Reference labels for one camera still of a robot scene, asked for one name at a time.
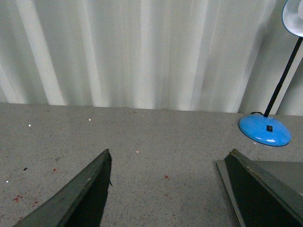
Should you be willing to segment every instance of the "desk lamp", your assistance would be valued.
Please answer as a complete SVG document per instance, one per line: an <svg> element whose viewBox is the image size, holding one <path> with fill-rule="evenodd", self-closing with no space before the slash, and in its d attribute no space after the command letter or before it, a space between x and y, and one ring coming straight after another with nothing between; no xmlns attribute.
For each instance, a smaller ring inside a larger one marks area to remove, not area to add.
<svg viewBox="0 0 303 227"><path fill-rule="evenodd" d="M268 115L303 40L303 0L287 0L282 12L282 21L285 28L290 33L298 36L299 39L265 113L263 115L252 114L243 117L239 123L241 131L249 138L270 146L284 146L291 140L289 130L280 121Z"/></svg>

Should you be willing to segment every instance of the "white corrugated wall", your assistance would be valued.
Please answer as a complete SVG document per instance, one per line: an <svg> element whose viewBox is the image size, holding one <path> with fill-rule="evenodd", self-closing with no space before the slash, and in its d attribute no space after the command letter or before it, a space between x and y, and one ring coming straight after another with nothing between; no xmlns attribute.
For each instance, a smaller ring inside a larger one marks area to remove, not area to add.
<svg viewBox="0 0 303 227"><path fill-rule="evenodd" d="M285 0L0 0L0 102L264 112ZM303 47L271 114L303 115Z"/></svg>

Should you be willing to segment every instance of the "gray granite surface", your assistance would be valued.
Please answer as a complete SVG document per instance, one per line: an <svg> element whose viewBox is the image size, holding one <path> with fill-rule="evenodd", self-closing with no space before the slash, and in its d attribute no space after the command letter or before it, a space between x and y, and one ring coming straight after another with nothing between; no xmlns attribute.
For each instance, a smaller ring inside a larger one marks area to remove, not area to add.
<svg viewBox="0 0 303 227"><path fill-rule="evenodd" d="M113 187L102 227L237 226L214 161L233 148L252 160L303 161L303 117L276 116L293 138L270 147L242 134L244 115L0 104L0 226L38 208L106 148Z"/></svg>

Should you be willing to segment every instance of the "dark green metal part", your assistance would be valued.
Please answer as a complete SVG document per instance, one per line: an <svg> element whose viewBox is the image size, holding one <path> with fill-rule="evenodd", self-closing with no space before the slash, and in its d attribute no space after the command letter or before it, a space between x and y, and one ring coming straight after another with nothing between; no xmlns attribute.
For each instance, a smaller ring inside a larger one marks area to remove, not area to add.
<svg viewBox="0 0 303 227"><path fill-rule="evenodd" d="M15 227L99 227L110 184L111 162L106 149Z"/></svg>
<svg viewBox="0 0 303 227"><path fill-rule="evenodd" d="M298 192L235 149L225 164L246 227L303 226L303 197Z"/></svg>

